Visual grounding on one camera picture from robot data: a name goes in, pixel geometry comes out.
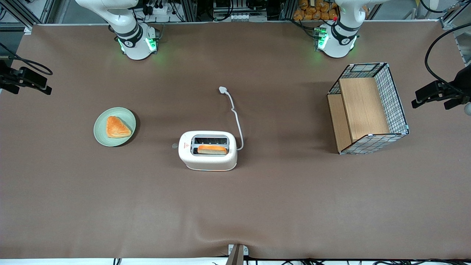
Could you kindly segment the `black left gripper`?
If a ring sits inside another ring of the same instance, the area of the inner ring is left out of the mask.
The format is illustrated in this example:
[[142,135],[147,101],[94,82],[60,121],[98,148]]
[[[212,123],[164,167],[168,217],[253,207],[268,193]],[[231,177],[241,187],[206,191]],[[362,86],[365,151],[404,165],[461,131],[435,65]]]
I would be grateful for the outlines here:
[[[459,105],[470,102],[471,97],[471,65],[460,70],[454,78],[454,87],[459,89],[464,97],[452,98],[444,103],[445,110],[450,110]],[[411,102],[412,108],[417,109],[423,104],[432,101],[443,101],[447,99],[447,87],[441,81],[434,81],[415,91],[415,99]]]

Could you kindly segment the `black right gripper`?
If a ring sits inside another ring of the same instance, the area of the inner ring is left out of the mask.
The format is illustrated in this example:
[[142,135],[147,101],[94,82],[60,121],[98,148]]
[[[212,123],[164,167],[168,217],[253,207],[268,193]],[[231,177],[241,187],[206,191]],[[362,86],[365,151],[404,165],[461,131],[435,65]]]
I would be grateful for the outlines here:
[[[0,60],[0,88],[17,95],[19,93],[19,87],[14,84],[11,80],[7,79],[10,74],[10,67],[6,61]],[[47,85],[48,79],[41,74],[27,68],[20,67],[19,69],[19,80],[20,86],[29,87],[44,93],[45,95],[51,95],[52,88]]]

